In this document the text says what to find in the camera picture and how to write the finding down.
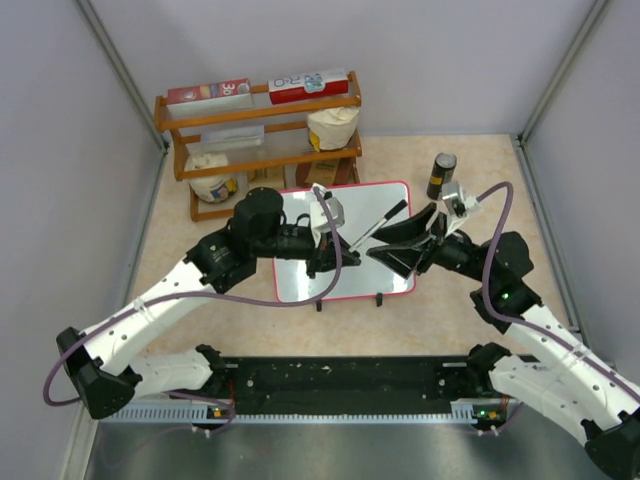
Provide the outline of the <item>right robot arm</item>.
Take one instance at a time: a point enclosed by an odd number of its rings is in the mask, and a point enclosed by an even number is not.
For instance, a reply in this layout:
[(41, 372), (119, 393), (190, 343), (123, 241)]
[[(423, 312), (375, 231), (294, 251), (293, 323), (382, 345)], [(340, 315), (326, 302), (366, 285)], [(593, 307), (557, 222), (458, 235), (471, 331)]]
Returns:
[(506, 394), (569, 433), (611, 479), (639, 476), (639, 387), (601, 360), (561, 324), (523, 280), (533, 269), (529, 249), (500, 220), (491, 240), (477, 245), (429, 204), (418, 214), (380, 228), (368, 257), (402, 275), (431, 266), (480, 282), (470, 298), (479, 316), (504, 337), (526, 347), (529, 366), (499, 345), (467, 358), (466, 380), (476, 394)]

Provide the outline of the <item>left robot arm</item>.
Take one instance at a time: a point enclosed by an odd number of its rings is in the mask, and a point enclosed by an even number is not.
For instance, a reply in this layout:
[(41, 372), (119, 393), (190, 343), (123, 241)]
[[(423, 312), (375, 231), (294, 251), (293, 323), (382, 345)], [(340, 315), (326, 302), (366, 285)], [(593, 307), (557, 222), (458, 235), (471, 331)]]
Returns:
[(147, 292), (93, 327), (61, 332), (60, 366), (89, 415), (101, 420), (134, 399), (160, 393), (218, 398), (230, 380), (219, 351), (198, 345), (145, 357), (143, 350), (206, 302), (233, 300), (231, 289), (256, 273), (260, 258), (300, 260), (309, 277), (359, 265), (337, 232), (344, 221), (343, 206), (321, 186), (312, 188), (307, 212), (293, 224), (278, 191), (252, 189), (223, 228), (202, 237)]

